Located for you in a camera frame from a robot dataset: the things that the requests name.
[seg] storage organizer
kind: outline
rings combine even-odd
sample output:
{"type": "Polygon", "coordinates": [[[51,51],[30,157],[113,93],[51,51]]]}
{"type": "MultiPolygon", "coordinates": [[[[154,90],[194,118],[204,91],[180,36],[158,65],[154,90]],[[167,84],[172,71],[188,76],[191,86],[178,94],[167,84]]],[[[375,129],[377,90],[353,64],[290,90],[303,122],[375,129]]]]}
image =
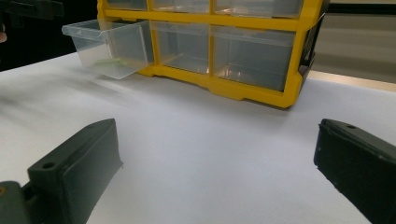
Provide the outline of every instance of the storage organizer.
{"type": "MultiPolygon", "coordinates": [[[[145,20],[123,24],[135,31],[128,38],[117,35],[119,28],[105,29],[101,35],[108,33],[106,41],[99,45],[106,43],[107,56],[99,63],[115,61],[116,74],[125,66],[130,73],[140,69],[145,76],[187,81],[235,100],[288,107],[297,100],[313,62],[328,5],[329,0],[99,0],[99,20],[145,20]],[[134,56],[119,55],[118,46],[134,56]],[[140,63],[134,66],[134,60],[140,63]]],[[[66,33],[81,38],[78,31],[66,33]]],[[[98,44],[75,43],[83,64],[95,67],[81,53],[98,44]]]]}

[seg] tabletop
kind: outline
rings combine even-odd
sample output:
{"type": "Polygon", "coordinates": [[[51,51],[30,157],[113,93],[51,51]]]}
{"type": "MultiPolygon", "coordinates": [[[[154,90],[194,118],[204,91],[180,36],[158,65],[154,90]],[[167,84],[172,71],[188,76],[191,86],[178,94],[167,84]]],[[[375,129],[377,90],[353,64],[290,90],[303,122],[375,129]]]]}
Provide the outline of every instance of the tabletop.
{"type": "Polygon", "coordinates": [[[103,77],[73,53],[0,73],[0,180],[25,184],[35,161],[114,118],[124,165],[88,223],[369,223],[314,165],[318,124],[396,145],[395,112],[395,91],[309,78],[278,109],[169,78],[103,77]]]}

